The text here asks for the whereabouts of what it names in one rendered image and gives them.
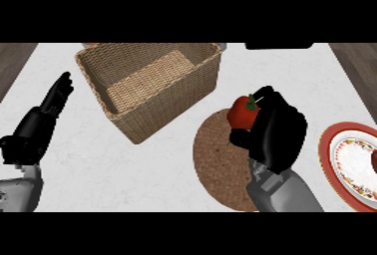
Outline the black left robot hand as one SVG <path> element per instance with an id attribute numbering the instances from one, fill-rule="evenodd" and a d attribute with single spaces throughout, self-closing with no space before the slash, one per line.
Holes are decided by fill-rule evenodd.
<path id="1" fill-rule="evenodd" d="M 54 82 L 41 105 L 22 118 L 11 135 L 0 138 L 4 164 L 33 165 L 39 162 L 51 140 L 56 120 L 73 92 L 70 73 Z"/>

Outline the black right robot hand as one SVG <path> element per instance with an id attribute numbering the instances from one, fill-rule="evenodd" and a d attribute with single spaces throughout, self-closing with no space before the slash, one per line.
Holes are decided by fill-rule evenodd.
<path id="1" fill-rule="evenodd" d="M 228 142 L 248 150 L 248 157 L 279 174 L 294 164 L 307 130 L 302 113 L 288 104 L 271 86 L 252 94 L 258 113 L 251 129 L 233 128 Z"/>

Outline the red bell pepper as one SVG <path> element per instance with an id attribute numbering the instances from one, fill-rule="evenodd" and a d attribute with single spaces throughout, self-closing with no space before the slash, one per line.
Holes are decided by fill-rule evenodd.
<path id="1" fill-rule="evenodd" d="M 252 95 L 240 96 L 227 111 L 226 120 L 231 128 L 251 129 L 258 114 Z"/>

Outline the round brown woven placemat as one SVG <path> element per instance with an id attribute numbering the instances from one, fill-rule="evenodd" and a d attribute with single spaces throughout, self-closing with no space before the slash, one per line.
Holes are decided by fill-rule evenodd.
<path id="1" fill-rule="evenodd" d="M 246 150 L 228 142 L 227 109 L 202 121 L 192 143 L 192 163 L 197 181 L 212 199 L 237 211 L 255 211 L 246 194 L 249 168 Z"/>

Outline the tan wicker basket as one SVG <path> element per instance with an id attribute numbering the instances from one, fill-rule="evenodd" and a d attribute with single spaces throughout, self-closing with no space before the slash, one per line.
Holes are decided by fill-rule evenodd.
<path id="1" fill-rule="evenodd" d="M 98 43 L 75 61 L 103 113 L 141 143 L 215 88 L 215 43 Z"/>

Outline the red rimmed white plate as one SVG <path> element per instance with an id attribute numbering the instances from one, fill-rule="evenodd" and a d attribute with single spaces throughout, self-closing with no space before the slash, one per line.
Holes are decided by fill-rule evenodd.
<path id="1" fill-rule="evenodd" d="M 354 211 L 377 212 L 377 129 L 353 122 L 330 125 L 317 157 L 329 186 Z"/>

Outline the black appliance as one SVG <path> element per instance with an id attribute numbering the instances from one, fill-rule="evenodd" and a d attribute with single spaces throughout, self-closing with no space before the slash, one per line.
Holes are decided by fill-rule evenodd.
<path id="1" fill-rule="evenodd" d="M 246 50 L 308 49 L 313 43 L 243 43 Z"/>

